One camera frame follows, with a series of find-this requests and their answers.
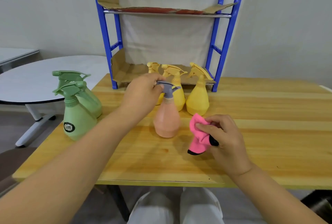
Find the cardboard liner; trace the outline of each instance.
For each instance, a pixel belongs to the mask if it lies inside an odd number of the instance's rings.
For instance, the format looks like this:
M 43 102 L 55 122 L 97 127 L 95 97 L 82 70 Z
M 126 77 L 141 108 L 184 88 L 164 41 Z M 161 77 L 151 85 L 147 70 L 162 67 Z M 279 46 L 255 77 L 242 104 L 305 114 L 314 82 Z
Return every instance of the cardboard liner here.
M 161 7 L 122 7 L 119 4 L 119 0 L 97 0 L 98 4 L 102 5 L 108 10 L 116 10 L 123 12 L 132 12 L 132 13 L 176 13 L 176 14 L 214 14 L 217 11 L 231 7 L 236 3 L 230 4 L 216 4 L 210 7 L 207 7 L 203 10 L 192 10 L 192 9 L 183 9 L 183 8 L 161 8 Z
M 146 64 L 131 64 L 126 62 L 126 54 L 125 49 L 120 49 L 111 59 L 113 80 L 117 83 L 130 83 L 134 78 L 143 75 L 149 72 L 149 68 Z M 187 67 L 184 65 L 176 65 L 180 67 L 182 70 L 187 71 L 187 74 L 181 75 L 181 84 L 192 84 L 195 85 L 198 81 L 198 76 L 188 77 L 188 74 L 191 71 L 191 67 Z M 164 69 L 159 67 L 159 73 L 162 75 L 164 73 Z M 169 76 L 166 78 L 167 81 L 171 81 L 173 76 Z M 214 84 L 215 81 L 206 80 L 206 84 Z

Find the hand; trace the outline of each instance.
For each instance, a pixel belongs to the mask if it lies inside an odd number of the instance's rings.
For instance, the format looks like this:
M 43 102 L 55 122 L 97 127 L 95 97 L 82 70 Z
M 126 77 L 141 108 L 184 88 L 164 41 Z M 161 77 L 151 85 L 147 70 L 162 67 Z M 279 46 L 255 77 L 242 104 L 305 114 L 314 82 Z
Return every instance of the hand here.
M 243 136 L 229 115 L 213 115 L 205 118 L 211 125 L 196 124 L 196 127 L 214 137 L 219 146 L 210 151 L 217 163 L 229 176 L 242 175 L 250 171 L 253 164 L 249 160 Z
M 164 86 L 156 85 L 165 78 L 158 73 L 144 74 L 132 80 L 123 96 L 120 108 L 131 116 L 143 119 L 156 105 Z

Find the gray wall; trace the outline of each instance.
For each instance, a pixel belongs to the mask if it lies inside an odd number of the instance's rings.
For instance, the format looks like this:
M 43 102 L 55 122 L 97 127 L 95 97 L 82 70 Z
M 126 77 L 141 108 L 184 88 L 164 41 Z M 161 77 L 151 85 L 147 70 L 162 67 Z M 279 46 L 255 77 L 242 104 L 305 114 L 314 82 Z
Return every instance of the gray wall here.
M 331 13 L 330 0 L 243 0 L 223 75 L 332 87 Z M 94 0 L 0 0 L 0 46 L 39 48 L 43 58 L 105 55 Z
M 224 76 L 332 87 L 331 0 L 244 0 Z

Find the blue shelf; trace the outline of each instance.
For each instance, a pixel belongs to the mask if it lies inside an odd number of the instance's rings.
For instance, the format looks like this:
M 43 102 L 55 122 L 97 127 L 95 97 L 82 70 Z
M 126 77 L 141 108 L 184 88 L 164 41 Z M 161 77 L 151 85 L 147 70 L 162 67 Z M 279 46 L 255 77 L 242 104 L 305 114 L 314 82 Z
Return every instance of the blue shelf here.
M 224 2 L 224 0 L 218 0 L 218 4 L 222 5 L 223 2 Z M 192 14 L 131 13 L 131 12 L 113 11 L 113 10 L 104 9 L 100 4 L 98 4 L 98 2 L 96 0 L 97 12 L 98 12 L 101 31 L 102 31 L 107 62 L 108 62 L 109 69 L 110 69 L 110 77 L 112 79 L 112 88 L 113 89 L 118 88 L 117 83 L 113 80 L 113 74 L 112 74 L 112 68 L 111 68 L 112 50 L 114 50 L 117 47 L 119 47 L 119 50 L 123 48 L 119 14 L 156 15 L 156 16 L 161 15 L 161 16 L 169 16 L 169 17 L 170 16 L 174 16 L 174 17 L 185 16 L 185 17 L 214 18 L 214 25 L 213 25 L 213 29 L 212 29 L 210 47 L 209 47 L 209 51 L 207 53 L 205 68 L 209 71 L 213 51 L 216 51 L 220 55 L 217 71 L 216 71 L 216 74 L 215 74 L 215 77 L 214 77 L 214 81 L 216 83 L 212 87 L 212 92 L 216 92 L 217 88 L 218 88 L 220 77 L 222 75 L 222 70 L 223 70 L 223 67 L 224 67 L 224 64 L 225 64 L 226 55 L 227 55 L 227 52 L 228 52 L 230 40 L 232 38 L 236 18 L 237 18 L 238 12 L 239 12 L 240 4 L 241 4 L 241 0 L 234 0 L 234 3 L 236 3 L 236 4 L 232 7 L 232 12 L 230 14 L 222 14 L 222 13 L 217 12 L 216 14 L 192 15 Z M 110 45 L 110 40 L 109 40 L 109 36 L 108 36 L 108 30 L 107 30 L 107 24 L 106 24 L 106 18 L 105 18 L 106 14 L 113 14 L 114 19 L 115 19 L 115 26 L 116 26 L 118 41 L 112 46 Z M 225 36 L 225 39 L 224 39 L 224 43 L 222 45 L 222 49 L 218 48 L 215 45 L 215 40 L 216 40 L 216 36 L 217 36 L 217 32 L 218 32 L 218 26 L 219 26 L 219 19 L 220 18 L 228 18 L 229 19 L 228 27 L 227 27 L 227 31 L 226 31 L 226 36 Z

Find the pink cloth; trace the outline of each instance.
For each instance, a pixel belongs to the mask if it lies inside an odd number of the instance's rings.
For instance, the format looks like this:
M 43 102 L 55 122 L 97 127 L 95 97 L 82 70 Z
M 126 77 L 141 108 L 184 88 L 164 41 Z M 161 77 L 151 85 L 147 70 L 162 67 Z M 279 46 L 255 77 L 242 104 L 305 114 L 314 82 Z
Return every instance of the pink cloth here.
M 203 125 L 210 125 L 210 123 L 206 122 L 205 119 L 197 113 L 191 118 L 189 123 L 189 129 L 194 135 L 193 141 L 191 142 L 188 149 L 188 153 L 191 155 L 201 154 L 211 146 L 209 141 L 210 135 L 201 130 L 198 130 L 195 126 L 195 124 L 197 123 L 201 123 Z

